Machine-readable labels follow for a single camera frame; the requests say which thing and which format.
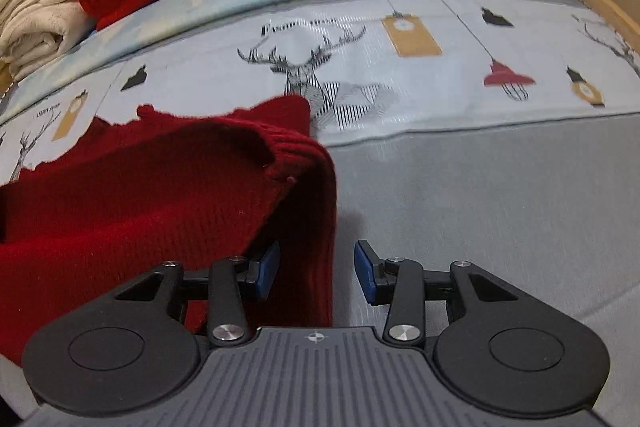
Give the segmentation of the cream folded blanket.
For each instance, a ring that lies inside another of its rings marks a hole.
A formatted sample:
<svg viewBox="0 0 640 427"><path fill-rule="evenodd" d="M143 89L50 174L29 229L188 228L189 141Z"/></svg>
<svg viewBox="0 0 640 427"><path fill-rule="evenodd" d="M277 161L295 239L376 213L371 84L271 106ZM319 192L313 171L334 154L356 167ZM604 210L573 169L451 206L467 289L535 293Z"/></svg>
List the cream folded blanket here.
<svg viewBox="0 0 640 427"><path fill-rule="evenodd" d="M1 0L1 63L19 82L93 28L78 0Z"/></svg>

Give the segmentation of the dark red knit sweater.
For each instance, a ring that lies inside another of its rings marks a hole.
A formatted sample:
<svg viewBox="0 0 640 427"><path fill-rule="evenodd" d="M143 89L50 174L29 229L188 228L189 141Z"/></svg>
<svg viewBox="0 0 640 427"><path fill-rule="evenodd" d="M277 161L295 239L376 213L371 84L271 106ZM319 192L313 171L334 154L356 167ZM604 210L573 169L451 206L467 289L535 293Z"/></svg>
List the dark red knit sweater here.
<svg viewBox="0 0 640 427"><path fill-rule="evenodd" d="M1 190L1 352L166 260L188 270L245 255L271 232L281 251L260 323L332 322L336 180L310 109L279 96L218 117L142 105L95 119L55 161Z"/></svg>

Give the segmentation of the grey printed bed sheet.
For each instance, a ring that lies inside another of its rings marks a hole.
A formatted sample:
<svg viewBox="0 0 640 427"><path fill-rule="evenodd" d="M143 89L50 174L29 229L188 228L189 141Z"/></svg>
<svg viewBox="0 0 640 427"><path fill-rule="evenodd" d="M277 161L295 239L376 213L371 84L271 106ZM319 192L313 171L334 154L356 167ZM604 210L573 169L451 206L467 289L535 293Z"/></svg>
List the grey printed bed sheet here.
<svg viewBox="0 0 640 427"><path fill-rule="evenodd" d="M639 421L639 34L577 0L304 0L217 20L116 58L1 125L1 176L75 145L93 117L149 104L212 116L309 78L333 157L333 317L381 325L352 243L443 268L483 265L595 329L598 402Z"/></svg>

